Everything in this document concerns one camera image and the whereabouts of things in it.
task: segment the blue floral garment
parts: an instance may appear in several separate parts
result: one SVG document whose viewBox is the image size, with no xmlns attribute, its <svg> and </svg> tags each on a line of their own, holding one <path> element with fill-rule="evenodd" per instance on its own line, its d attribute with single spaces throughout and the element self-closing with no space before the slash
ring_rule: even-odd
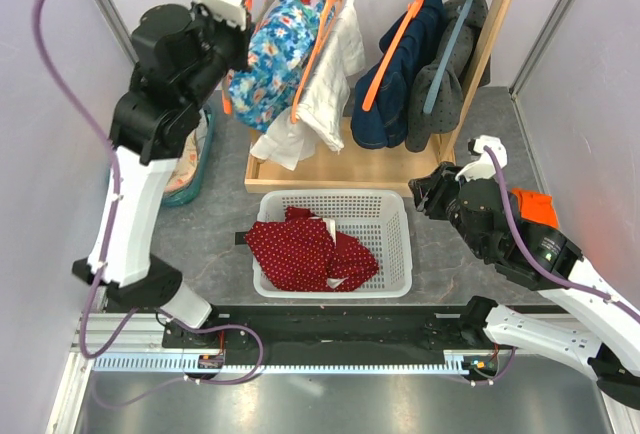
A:
<svg viewBox="0 0 640 434">
<path fill-rule="evenodd" d="M 266 132 L 291 106 L 318 34 L 326 0 L 279 0 L 249 45 L 251 72 L 236 72 L 229 92 L 233 112 Z"/>
</svg>

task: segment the red fabric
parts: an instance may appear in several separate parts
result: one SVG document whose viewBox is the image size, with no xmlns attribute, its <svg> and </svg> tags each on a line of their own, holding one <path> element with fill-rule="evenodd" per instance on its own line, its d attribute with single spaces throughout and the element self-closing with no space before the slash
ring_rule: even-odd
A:
<svg viewBox="0 0 640 434">
<path fill-rule="evenodd" d="M 348 292 L 378 272 L 373 254 L 355 237 L 336 233 L 309 209 L 288 207 L 285 222 L 256 222 L 245 236 L 272 284 L 283 291 Z M 335 289 L 327 279 L 345 279 Z"/>
</svg>

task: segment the clothes rack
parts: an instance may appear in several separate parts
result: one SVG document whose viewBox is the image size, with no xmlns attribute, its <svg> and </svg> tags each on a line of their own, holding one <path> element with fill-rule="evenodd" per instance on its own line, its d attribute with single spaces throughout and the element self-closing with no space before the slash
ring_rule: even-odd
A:
<svg viewBox="0 0 640 434">
<path fill-rule="evenodd" d="M 404 146 L 367 150 L 353 141 L 349 119 L 343 119 L 344 149 L 337 154 L 319 144 L 316 154 L 301 161 L 295 171 L 289 171 L 270 161 L 259 162 L 249 155 L 245 174 L 247 191 L 266 193 L 280 189 L 390 189 L 404 197 L 410 197 L 411 192 L 407 186 L 409 179 L 428 175 L 440 162 L 455 162 L 454 144 L 511 1 L 493 0 L 491 3 L 462 86 L 464 104 L 460 123 L 452 132 L 432 135 L 427 148 L 420 153 L 411 153 Z M 252 141 L 255 141 L 259 133 L 252 132 L 251 135 Z"/>
</svg>

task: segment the white plastic basket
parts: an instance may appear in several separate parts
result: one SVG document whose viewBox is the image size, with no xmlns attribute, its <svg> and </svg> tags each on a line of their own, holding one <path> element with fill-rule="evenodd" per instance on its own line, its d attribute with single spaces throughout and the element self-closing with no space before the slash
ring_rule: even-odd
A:
<svg viewBox="0 0 640 434">
<path fill-rule="evenodd" d="M 258 221 L 284 221 L 289 206 L 311 209 L 334 219 L 336 229 L 354 236 L 375 256 L 380 270 L 352 292 L 281 291 L 253 258 L 253 285 L 265 297 L 295 299 L 365 299 L 404 296 L 411 289 L 411 244 L 402 198 L 393 191 L 309 189 L 274 191 L 262 198 Z"/>
</svg>

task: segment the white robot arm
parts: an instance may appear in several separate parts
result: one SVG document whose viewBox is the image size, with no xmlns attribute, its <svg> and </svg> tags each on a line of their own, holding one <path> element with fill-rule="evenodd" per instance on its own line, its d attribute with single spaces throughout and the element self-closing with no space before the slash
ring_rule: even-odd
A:
<svg viewBox="0 0 640 434">
<path fill-rule="evenodd" d="M 550 273 L 552 280 L 595 288 L 605 294 L 596 297 L 566 288 L 541 276 L 516 246 L 506 222 L 500 189 L 489 147 L 501 167 L 507 155 L 500 139 L 481 136 L 470 142 L 479 159 L 464 167 L 441 164 L 431 176 L 414 179 L 409 186 L 419 211 L 431 219 L 448 220 L 472 252 L 507 279 L 553 301 L 572 314 L 588 330 L 564 329 L 475 297 L 460 329 L 462 337 L 486 337 L 499 345 L 525 348 L 529 352 L 566 364 L 595 380 L 600 389 L 623 404 L 640 409 L 640 312 L 597 273 L 580 249 L 557 229 L 520 216 L 515 197 L 509 199 L 516 213 L 516 226 L 534 260 Z"/>
<path fill-rule="evenodd" d="M 197 0 L 191 9 L 168 4 L 142 16 L 131 36 L 139 62 L 109 134 L 121 174 L 117 215 L 109 220 L 114 200 L 108 197 L 98 240 L 72 269 L 90 283 L 102 267 L 111 299 L 124 307 L 161 309 L 191 328 L 216 313 L 178 270 L 150 255 L 151 235 L 164 188 L 203 104 L 230 69 L 248 68 L 251 17 L 243 3 Z"/>
</svg>

